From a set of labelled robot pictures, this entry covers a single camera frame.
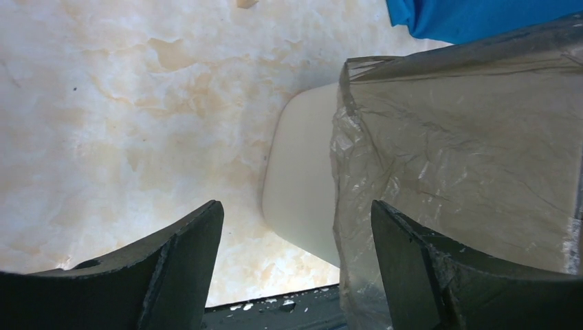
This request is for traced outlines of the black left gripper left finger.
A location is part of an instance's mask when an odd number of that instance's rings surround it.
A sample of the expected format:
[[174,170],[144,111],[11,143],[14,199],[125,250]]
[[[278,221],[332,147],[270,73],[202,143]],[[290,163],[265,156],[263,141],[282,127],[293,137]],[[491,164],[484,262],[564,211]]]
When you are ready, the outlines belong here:
[[224,211],[209,201],[72,269],[1,273],[2,329],[199,329]]

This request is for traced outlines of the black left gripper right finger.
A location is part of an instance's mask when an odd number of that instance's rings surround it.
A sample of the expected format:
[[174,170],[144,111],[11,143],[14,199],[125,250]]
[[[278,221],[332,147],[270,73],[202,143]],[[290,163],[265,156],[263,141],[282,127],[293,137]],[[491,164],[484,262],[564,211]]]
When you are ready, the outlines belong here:
[[470,248],[383,201],[371,227],[394,329],[581,329],[582,277]]

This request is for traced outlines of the dark translucent trash bag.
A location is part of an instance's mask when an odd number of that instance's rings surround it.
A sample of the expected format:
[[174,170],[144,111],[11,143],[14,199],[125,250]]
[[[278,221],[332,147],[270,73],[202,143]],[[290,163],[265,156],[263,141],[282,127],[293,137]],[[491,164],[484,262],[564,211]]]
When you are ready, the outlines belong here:
[[394,329],[374,201],[496,258],[582,277],[582,14],[347,60],[331,163],[350,329]]

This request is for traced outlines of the cream plastic trash bin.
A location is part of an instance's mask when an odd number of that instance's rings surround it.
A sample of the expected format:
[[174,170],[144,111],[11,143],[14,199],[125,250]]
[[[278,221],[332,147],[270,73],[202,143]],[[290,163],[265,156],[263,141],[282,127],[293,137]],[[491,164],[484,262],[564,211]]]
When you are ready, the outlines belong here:
[[338,84],[294,96],[274,133],[265,174],[262,210],[282,239],[334,266],[340,265],[333,236],[336,187],[330,142]]

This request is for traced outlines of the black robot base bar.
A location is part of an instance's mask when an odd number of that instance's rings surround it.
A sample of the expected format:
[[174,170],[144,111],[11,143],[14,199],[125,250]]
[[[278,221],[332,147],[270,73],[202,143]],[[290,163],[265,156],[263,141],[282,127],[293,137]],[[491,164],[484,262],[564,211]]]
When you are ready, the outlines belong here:
[[205,330],[347,329],[338,285],[209,307]]

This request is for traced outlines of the blue t-shirt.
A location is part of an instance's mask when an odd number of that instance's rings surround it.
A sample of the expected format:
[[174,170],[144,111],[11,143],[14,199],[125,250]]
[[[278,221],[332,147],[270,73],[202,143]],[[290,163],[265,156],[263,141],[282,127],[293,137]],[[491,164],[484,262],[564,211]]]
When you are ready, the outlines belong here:
[[581,12],[579,0],[388,0],[391,25],[416,39],[468,43]]

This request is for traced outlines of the wooden clothes rack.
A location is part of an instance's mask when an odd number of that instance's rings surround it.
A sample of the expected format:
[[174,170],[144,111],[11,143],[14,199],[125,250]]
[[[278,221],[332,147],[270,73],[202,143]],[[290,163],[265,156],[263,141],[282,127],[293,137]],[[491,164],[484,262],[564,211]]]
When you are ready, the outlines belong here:
[[259,0],[236,0],[237,8],[250,9],[255,6]]

